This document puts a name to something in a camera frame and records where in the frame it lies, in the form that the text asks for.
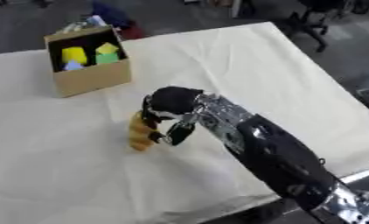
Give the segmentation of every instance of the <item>chair leg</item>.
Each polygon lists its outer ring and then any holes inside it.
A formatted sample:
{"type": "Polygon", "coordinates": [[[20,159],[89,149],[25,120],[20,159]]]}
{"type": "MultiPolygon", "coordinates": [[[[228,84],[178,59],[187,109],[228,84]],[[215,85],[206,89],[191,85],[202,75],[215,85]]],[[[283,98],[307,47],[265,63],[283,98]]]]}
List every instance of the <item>chair leg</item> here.
{"type": "Polygon", "coordinates": [[[319,43],[319,47],[317,48],[317,52],[321,53],[323,52],[326,47],[327,47],[327,43],[326,41],[321,37],[321,35],[319,33],[317,33],[316,31],[314,31],[313,29],[311,29],[309,26],[307,25],[303,25],[302,26],[302,30],[309,34],[312,38],[314,38],[318,43],[319,43]]]}

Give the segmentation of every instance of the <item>robotic hand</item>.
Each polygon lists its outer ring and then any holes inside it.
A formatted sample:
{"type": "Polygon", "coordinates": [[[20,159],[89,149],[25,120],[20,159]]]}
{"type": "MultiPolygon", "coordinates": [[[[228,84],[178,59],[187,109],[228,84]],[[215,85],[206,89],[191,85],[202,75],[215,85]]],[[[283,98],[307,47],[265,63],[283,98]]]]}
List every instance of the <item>robotic hand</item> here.
{"type": "Polygon", "coordinates": [[[195,123],[200,123],[270,189],[293,199],[319,221],[330,214],[346,223],[369,224],[369,193],[351,191],[324,168],[324,159],[290,133],[223,96],[161,88],[145,97],[141,118],[155,130],[150,140],[170,145],[182,143],[195,130],[195,123]],[[157,125],[166,119],[179,122],[164,135],[157,125]]]}

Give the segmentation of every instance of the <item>yellow object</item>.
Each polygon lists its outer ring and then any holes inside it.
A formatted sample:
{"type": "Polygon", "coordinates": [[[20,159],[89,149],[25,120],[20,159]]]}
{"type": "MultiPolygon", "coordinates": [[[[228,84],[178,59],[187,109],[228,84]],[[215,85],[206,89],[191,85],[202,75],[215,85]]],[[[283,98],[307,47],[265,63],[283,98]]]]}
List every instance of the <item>yellow object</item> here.
{"type": "Polygon", "coordinates": [[[149,139],[151,132],[156,131],[145,125],[141,118],[141,112],[136,113],[130,120],[129,125],[129,144],[137,151],[146,151],[153,145],[153,141],[149,139]]]}
{"type": "Polygon", "coordinates": [[[87,55],[85,54],[84,49],[80,46],[62,49],[62,61],[67,64],[71,60],[74,60],[81,65],[86,65],[88,63],[87,55]]]}
{"type": "Polygon", "coordinates": [[[116,51],[119,50],[119,47],[116,45],[112,45],[110,43],[106,43],[104,45],[101,45],[99,48],[96,49],[96,52],[101,54],[107,54],[107,53],[116,53],[116,51]]]}

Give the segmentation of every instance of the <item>white tablecloth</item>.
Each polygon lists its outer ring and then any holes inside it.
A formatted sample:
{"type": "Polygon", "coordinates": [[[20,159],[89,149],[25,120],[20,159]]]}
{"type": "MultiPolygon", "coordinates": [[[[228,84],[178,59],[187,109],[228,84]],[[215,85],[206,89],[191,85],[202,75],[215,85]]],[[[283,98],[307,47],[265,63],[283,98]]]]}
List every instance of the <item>white tablecloth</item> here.
{"type": "Polygon", "coordinates": [[[133,82],[60,99],[45,51],[0,55],[0,224],[195,223],[270,201],[204,129],[176,148],[127,145],[146,94],[223,94],[297,136],[338,176],[369,169],[369,110],[272,24],[123,43],[133,82]]]}

